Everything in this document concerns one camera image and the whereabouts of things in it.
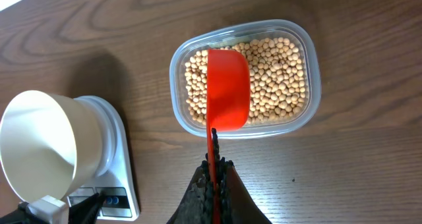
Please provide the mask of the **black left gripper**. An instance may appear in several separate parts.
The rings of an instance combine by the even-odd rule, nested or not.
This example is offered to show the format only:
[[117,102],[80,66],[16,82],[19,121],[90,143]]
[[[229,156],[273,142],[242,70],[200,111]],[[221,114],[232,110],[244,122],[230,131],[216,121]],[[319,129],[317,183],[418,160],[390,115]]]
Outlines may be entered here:
[[[70,207],[68,224],[95,224],[105,200],[104,194],[96,193]],[[27,205],[27,202],[21,202],[16,210],[1,218],[1,224],[31,224],[26,213]]]

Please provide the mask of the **red measuring scoop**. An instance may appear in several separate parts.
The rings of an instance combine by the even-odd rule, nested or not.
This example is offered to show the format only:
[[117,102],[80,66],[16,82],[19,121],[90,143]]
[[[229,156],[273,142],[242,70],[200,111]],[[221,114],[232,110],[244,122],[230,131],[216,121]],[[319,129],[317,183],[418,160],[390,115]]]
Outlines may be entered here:
[[213,192],[217,190],[217,169],[212,129],[232,131],[246,123],[250,102],[249,77],[248,63],[239,52],[208,50],[206,138]]

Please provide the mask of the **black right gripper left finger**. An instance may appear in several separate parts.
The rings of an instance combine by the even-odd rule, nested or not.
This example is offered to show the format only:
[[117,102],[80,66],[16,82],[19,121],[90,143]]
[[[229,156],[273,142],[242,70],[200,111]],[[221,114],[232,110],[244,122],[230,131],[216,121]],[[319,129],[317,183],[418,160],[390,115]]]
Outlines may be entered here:
[[208,162],[202,161],[174,214],[167,224],[211,224],[213,221],[214,190]]

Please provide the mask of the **cream white bowl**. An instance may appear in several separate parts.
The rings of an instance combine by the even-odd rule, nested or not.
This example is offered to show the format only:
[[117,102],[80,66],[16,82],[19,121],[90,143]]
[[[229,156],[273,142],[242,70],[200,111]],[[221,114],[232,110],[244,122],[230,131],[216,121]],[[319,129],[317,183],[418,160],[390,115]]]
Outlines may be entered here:
[[15,96],[1,119],[1,165],[26,202],[58,200],[92,178],[102,158],[96,114],[83,103],[29,90]]

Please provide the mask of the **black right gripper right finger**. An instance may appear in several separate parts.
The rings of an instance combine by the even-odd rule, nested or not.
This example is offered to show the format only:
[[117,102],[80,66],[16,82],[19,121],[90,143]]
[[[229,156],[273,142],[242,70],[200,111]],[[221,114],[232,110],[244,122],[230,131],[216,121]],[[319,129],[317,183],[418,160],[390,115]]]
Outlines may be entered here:
[[218,164],[220,223],[271,224],[260,211],[238,175],[232,160]]

